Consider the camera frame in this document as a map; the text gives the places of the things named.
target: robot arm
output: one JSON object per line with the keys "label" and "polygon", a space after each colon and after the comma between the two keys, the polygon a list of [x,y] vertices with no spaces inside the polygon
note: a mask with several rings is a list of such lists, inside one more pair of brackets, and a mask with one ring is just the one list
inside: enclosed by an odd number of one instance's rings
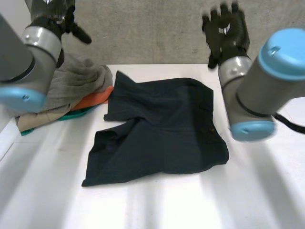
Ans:
{"label": "robot arm", "polygon": [[272,117],[283,121],[276,111],[290,99],[305,96],[305,31],[276,32],[252,63],[246,55],[249,42],[243,13],[237,3],[232,5],[232,13],[226,5],[221,8],[221,16],[211,11],[211,21],[203,16],[211,49],[209,67],[219,65],[232,137],[238,141],[264,139],[275,131]]}
{"label": "robot arm", "polygon": [[30,0],[32,23],[22,40],[0,15],[0,103],[26,112],[44,105],[56,67],[64,60],[63,33],[84,43],[90,37],[74,23],[75,0]]}

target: light blue joint cap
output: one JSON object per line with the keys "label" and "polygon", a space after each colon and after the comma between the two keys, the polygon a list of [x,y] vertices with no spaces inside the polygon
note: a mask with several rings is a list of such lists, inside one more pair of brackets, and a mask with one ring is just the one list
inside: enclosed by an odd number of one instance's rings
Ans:
{"label": "light blue joint cap", "polygon": [[37,113],[43,108],[45,100],[46,95],[31,89],[0,88],[0,103],[13,110]]}
{"label": "light blue joint cap", "polygon": [[232,137],[236,141],[258,141],[271,136],[275,124],[271,121],[251,121],[235,123],[231,126]]}
{"label": "light blue joint cap", "polygon": [[289,28],[274,33],[261,48],[258,62],[274,78],[305,80],[305,30]]}

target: white table surface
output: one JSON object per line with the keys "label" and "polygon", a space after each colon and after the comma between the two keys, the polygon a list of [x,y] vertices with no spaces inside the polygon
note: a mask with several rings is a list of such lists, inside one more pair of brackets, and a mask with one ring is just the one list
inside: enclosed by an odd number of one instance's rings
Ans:
{"label": "white table surface", "polygon": [[[82,188],[107,105],[21,137],[0,133],[0,229],[304,229],[305,136],[277,123],[272,138],[230,137],[217,72],[202,65],[112,65],[136,82],[190,77],[214,90],[214,124],[226,141],[226,165],[194,175],[155,175]],[[305,124],[305,100],[281,113]]]}

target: folded clothing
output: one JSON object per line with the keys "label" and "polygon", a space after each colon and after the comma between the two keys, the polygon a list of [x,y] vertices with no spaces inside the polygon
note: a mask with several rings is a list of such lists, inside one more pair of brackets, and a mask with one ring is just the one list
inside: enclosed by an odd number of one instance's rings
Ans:
{"label": "folded clothing", "polygon": [[[65,120],[70,120],[70,119],[74,119],[74,118],[79,118],[79,117],[82,117],[82,116],[86,115],[87,113],[93,111],[96,107],[97,107],[97,105],[92,106],[92,107],[86,107],[86,108],[83,108],[83,109],[80,109],[77,111],[70,111],[70,112],[66,113],[64,116],[58,118],[57,120],[65,121]],[[34,131],[34,129],[35,128],[31,128],[28,130],[20,131],[21,136],[25,136],[25,135],[32,133]]]}
{"label": "folded clothing", "polygon": [[85,96],[75,107],[72,108],[72,111],[80,110],[86,107],[96,106],[98,104],[106,102],[113,89],[113,86],[109,86],[104,92],[91,93]]}
{"label": "folded clothing", "polygon": [[117,72],[104,119],[127,122],[96,133],[83,187],[197,173],[229,159],[213,124],[213,91],[194,79],[135,83]]}
{"label": "folded clothing", "polygon": [[36,128],[38,126],[53,122],[67,114],[76,104],[70,104],[62,113],[51,113],[49,111],[39,113],[28,113],[16,118],[16,125],[20,132]]}
{"label": "folded clothing", "polygon": [[[71,104],[75,105],[91,93],[104,92],[109,86],[112,86],[112,73],[106,65],[96,65],[84,56],[65,53],[63,65],[54,72],[42,112],[61,114]],[[26,114],[13,110],[8,113],[14,117]]]}

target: orange cloth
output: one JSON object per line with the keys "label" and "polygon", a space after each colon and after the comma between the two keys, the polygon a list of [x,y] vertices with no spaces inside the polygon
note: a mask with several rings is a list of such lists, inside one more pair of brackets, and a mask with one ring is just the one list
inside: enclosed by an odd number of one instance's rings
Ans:
{"label": "orange cloth", "polygon": [[108,103],[108,98],[111,92],[114,90],[113,86],[109,86],[106,88],[104,92],[101,93],[91,93],[85,97],[75,106],[72,108],[71,111],[80,110],[90,106],[96,106],[102,103]]}

